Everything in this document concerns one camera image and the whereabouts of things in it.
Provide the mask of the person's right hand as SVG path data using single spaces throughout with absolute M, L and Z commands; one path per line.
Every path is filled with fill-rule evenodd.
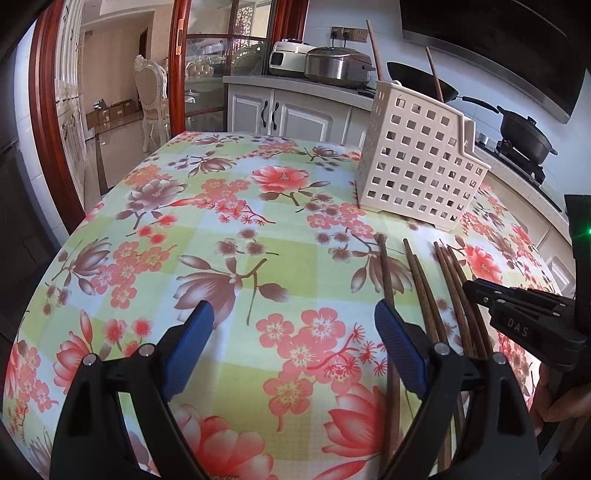
M 576 386 L 560 397 L 552 394 L 551 369 L 541 364 L 539 380 L 530 408 L 530 416 L 538 437 L 538 450 L 542 452 L 549 443 L 550 434 L 543 434 L 548 424 L 580 418 L 586 420 L 575 440 L 568 440 L 561 448 L 564 452 L 579 452 L 590 447 L 590 384 Z

